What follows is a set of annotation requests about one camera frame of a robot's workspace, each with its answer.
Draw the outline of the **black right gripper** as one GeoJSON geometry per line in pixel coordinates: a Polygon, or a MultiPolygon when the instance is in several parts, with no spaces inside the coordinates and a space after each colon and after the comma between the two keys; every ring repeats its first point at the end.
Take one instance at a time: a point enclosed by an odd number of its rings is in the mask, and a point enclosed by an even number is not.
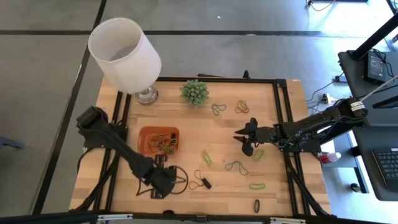
{"type": "Polygon", "coordinates": [[[258,127],[256,118],[251,118],[243,129],[235,131],[235,133],[246,136],[233,137],[243,144],[242,152],[246,156],[253,155],[254,149],[252,144],[277,143],[279,141],[277,131],[267,126],[258,127]]]}

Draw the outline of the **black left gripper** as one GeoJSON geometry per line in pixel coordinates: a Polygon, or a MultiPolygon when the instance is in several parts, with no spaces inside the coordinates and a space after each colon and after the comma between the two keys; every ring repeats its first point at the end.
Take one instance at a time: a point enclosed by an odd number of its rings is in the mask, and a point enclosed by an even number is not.
{"type": "Polygon", "coordinates": [[[146,181],[153,187],[151,198],[164,199],[165,196],[170,194],[175,187],[175,181],[167,182],[167,178],[169,180],[177,180],[177,170],[164,169],[164,163],[166,161],[166,155],[155,155],[152,169],[146,179],[146,181]]]}

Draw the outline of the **thin black rubber band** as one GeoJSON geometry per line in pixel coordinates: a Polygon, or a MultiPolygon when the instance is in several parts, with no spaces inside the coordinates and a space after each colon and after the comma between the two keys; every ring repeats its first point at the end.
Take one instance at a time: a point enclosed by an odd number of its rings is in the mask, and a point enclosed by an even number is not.
{"type": "MultiPolygon", "coordinates": [[[[166,167],[166,168],[164,168],[164,169],[176,169],[176,170],[177,170],[177,180],[169,180],[169,179],[167,178],[167,182],[175,181],[175,185],[177,185],[177,184],[185,184],[184,188],[183,188],[181,191],[179,191],[179,192],[174,192],[174,190],[173,190],[170,194],[172,194],[172,195],[179,195],[179,194],[184,193],[184,191],[186,191],[186,189],[187,189],[187,187],[188,187],[188,181],[189,181],[189,179],[188,179],[188,174],[187,174],[181,167],[179,167],[179,166],[169,166],[169,167],[166,167]]],[[[144,185],[150,185],[150,184],[146,181],[146,179],[144,179],[144,178],[139,178],[139,185],[138,185],[138,190],[137,190],[137,194],[136,194],[137,196],[140,196],[140,195],[142,195],[142,194],[144,194],[144,193],[146,193],[146,192],[150,192],[150,197],[151,197],[151,193],[152,193],[152,189],[153,189],[153,188],[147,189],[147,190],[144,190],[144,191],[141,191],[141,184],[142,184],[142,183],[143,183],[144,185]]]]}

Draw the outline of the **long red rubber band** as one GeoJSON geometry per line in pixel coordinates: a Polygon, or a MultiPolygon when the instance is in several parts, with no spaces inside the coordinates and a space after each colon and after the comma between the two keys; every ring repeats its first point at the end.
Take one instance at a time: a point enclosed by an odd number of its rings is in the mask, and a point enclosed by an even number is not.
{"type": "Polygon", "coordinates": [[[203,178],[201,176],[201,171],[200,170],[196,170],[194,172],[194,180],[190,181],[188,184],[188,188],[190,190],[195,190],[198,187],[204,187],[205,184],[203,182],[203,178]]]}

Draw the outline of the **teal blue rubber band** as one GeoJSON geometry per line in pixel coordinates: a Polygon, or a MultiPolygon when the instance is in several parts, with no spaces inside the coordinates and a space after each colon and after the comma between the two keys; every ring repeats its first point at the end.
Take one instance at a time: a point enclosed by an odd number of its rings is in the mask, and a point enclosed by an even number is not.
{"type": "Polygon", "coordinates": [[[226,170],[231,170],[235,165],[238,167],[238,171],[241,175],[246,176],[249,174],[249,171],[243,166],[240,161],[233,161],[224,166],[226,170]]]}
{"type": "Polygon", "coordinates": [[[214,114],[215,116],[218,116],[218,115],[220,115],[220,113],[221,113],[222,111],[224,111],[224,110],[226,109],[226,105],[212,104],[212,105],[211,105],[211,109],[212,109],[212,111],[213,111],[213,114],[214,114]]]}

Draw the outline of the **orange plastic bin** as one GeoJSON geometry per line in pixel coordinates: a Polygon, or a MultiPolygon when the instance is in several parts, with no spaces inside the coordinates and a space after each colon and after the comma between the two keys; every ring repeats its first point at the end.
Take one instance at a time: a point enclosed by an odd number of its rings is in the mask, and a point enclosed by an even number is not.
{"type": "Polygon", "coordinates": [[[167,155],[162,149],[157,150],[157,149],[151,149],[148,145],[148,140],[155,134],[168,134],[171,135],[172,138],[175,138],[178,141],[179,145],[179,137],[180,137],[180,132],[177,128],[175,127],[164,127],[164,126],[144,126],[141,128],[139,132],[139,140],[138,140],[138,150],[141,154],[147,154],[147,155],[158,155],[158,154],[165,154],[167,155]]]}

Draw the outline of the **potted green succulent plant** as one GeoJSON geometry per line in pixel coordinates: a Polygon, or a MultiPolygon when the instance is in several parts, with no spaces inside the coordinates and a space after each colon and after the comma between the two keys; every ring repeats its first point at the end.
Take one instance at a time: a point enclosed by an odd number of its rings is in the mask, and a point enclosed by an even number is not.
{"type": "Polygon", "coordinates": [[[187,80],[187,82],[180,87],[180,97],[190,106],[198,108],[204,104],[209,97],[207,84],[199,80],[187,80]]]}

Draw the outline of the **red white bottle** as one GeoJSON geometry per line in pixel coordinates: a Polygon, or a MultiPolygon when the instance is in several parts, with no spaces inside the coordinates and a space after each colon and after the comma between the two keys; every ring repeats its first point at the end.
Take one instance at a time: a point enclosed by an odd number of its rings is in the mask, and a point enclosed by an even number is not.
{"type": "Polygon", "coordinates": [[[341,154],[339,152],[331,152],[328,154],[322,154],[320,156],[320,161],[323,164],[328,164],[328,163],[336,162],[340,157],[341,157],[341,154]]]}

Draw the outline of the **black office desk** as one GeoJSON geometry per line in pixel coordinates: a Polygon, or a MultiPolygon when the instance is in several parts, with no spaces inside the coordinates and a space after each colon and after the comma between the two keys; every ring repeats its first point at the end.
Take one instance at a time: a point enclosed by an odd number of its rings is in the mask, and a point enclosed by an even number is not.
{"type": "MultiPolygon", "coordinates": [[[[363,60],[353,60],[349,52],[340,52],[338,57],[353,97],[363,98],[377,88],[377,85],[363,79],[363,60]]],[[[373,108],[374,104],[395,96],[398,96],[398,79],[390,88],[367,97],[363,101],[369,111],[365,125],[354,127],[353,133],[376,198],[381,201],[398,202],[398,192],[387,188],[372,154],[376,149],[398,148],[398,106],[373,108]]]]}

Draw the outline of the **white shade table lamp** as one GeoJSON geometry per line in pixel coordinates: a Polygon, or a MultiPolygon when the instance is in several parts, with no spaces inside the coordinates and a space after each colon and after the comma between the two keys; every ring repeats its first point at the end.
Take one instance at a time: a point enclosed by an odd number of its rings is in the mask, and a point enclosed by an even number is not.
{"type": "Polygon", "coordinates": [[[142,105],[157,100],[154,83],[161,72],[161,58],[136,22],[124,17],[102,22],[91,32],[88,49],[118,91],[134,95],[142,105]]]}

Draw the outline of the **black keyboard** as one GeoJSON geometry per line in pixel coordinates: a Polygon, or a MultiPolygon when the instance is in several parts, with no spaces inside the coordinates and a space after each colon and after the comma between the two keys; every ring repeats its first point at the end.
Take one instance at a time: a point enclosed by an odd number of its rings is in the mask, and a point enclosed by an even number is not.
{"type": "Polygon", "coordinates": [[[371,152],[387,189],[398,192],[398,147],[371,152]]]}

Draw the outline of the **black power supply box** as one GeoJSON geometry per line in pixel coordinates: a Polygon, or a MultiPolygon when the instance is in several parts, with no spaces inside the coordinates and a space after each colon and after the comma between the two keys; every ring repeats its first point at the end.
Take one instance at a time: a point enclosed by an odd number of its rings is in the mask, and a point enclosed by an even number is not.
{"type": "Polygon", "coordinates": [[[386,54],[376,49],[370,50],[364,61],[363,79],[375,85],[381,85],[387,81],[388,73],[386,54]]]}

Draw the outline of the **black slanted pole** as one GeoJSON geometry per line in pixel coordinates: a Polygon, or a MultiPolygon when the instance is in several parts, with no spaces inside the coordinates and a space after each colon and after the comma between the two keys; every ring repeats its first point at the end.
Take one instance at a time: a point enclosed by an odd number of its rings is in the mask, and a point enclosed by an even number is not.
{"type": "Polygon", "coordinates": [[[378,42],[390,34],[398,27],[398,12],[395,13],[384,25],[382,25],[372,36],[363,42],[355,51],[351,52],[349,56],[353,60],[360,60],[367,52],[373,48],[378,42]]]}

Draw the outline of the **grey chair foot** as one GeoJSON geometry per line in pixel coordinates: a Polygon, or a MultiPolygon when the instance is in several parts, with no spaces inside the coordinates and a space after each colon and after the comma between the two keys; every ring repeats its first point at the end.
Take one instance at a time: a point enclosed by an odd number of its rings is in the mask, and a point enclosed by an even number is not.
{"type": "Polygon", "coordinates": [[[17,149],[23,149],[24,144],[9,138],[5,138],[3,136],[0,136],[0,149],[2,149],[5,146],[11,146],[17,149]]]}

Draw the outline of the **silver metal bracket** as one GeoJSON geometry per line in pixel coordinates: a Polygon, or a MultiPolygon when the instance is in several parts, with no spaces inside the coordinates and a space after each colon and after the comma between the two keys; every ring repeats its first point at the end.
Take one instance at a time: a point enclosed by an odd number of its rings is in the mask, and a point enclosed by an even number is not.
{"type": "Polygon", "coordinates": [[[106,214],[106,215],[99,215],[97,218],[98,222],[109,222],[113,220],[128,220],[133,219],[133,214],[106,214]]]}
{"type": "Polygon", "coordinates": [[[270,217],[269,224],[306,224],[306,221],[296,218],[270,217]]]}

